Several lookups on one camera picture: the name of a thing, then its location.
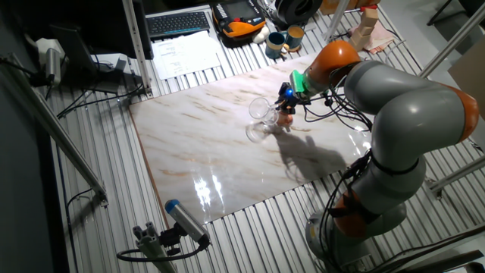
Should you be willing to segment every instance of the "mug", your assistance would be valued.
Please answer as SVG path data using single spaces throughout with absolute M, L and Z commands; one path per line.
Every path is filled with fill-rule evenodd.
M 300 49 L 305 31 L 300 26 L 291 26 L 287 30 L 286 41 L 289 52 L 295 52 Z
M 275 59 L 279 58 L 281 55 L 286 54 L 285 52 L 281 52 L 285 44 L 285 36 L 278 32 L 270 33 L 270 35 L 266 39 L 266 56 L 269 58 Z
M 291 26 L 282 33 L 270 33 L 266 39 L 266 56 L 275 59 L 285 55 L 287 52 L 297 52 L 300 49 L 304 35 L 305 31 L 300 26 Z

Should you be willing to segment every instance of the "table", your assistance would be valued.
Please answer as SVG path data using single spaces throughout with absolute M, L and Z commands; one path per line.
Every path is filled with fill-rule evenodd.
M 246 136 L 246 128 L 257 123 L 248 113 L 251 101 L 276 101 L 290 72 L 303 72 L 315 56 L 131 105 L 161 204 L 178 199 L 201 222 L 213 221 L 342 170 L 364 155 L 369 133 L 350 130 L 335 117 L 307 123 L 302 107 L 289 133 L 280 130 L 259 143 Z M 323 100 L 310 108 L 328 111 Z

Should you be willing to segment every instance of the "keyboard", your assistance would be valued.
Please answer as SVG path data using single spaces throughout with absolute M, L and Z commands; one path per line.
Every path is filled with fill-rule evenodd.
M 208 30 L 209 23 L 203 11 L 164 15 L 146 19 L 150 38 L 174 36 Z

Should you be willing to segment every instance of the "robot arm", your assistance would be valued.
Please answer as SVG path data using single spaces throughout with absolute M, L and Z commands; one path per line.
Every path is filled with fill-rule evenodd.
M 280 110 L 294 114 L 298 104 L 326 94 L 329 75 L 348 64 L 359 62 L 347 42 L 327 45 L 303 74 L 293 71 L 284 83 L 277 103 Z M 422 79 L 378 61 L 362 61 L 352 69 L 339 70 L 332 85 L 347 75 L 345 97 L 359 111 L 375 115 L 372 127 L 372 156 L 362 175 L 336 205 L 333 220 L 323 226 L 322 213 L 310 217 L 307 243 L 316 256 L 325 260 L 321 234 L 336 249 L 336 260 L 355 260 L 369 237 L 384 234 L 406 217 L 405 203 L 421 187 L 426 173 L 423 154 L 466 139 L 478 122 L 476 101 L 462 91 Z M 331 232 L 315 232 L 321 229 Z

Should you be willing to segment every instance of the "box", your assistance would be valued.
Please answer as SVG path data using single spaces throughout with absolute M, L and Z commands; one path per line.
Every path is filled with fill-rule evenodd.
M 375 5 L 379 3 L 380 3 L 380 0 L 358 0 L 355 7 L 356 8 L 367 7 L 367 6 Z
M 357 29 L 352 34 L 352 37 L 350 37 L 349 43 L 359 52 L 369 43 L 369 41 L 371 41 L 371 35 L 362 35 Z
M 364 25 L 358 25 L 357 30 L 361 35 L 371 35 L 372 30 L 374 30 L 374 27 L 366 27 Z
M 365 9 L 361 15 L 361 26 L 364 27 L 374 27 L 377 20 L 379 20 L 379 13 L 377 10 Z
M 448 70 L 458 87 L 468 95 L 474 97 L 480 108 L 480 115 L 485 117 L 485 36 L 475 43 Z
M 354 9 L 355 5 L 357 4 L 357 1 L 358 0 L 350 0 L 346 10 Z M 320 6 L 321 13 L 323 15 L 334 14 L 336 11 L 336 8 L 339 5 L 339 2 L 340 2 L 339 0 L 324 0 Z

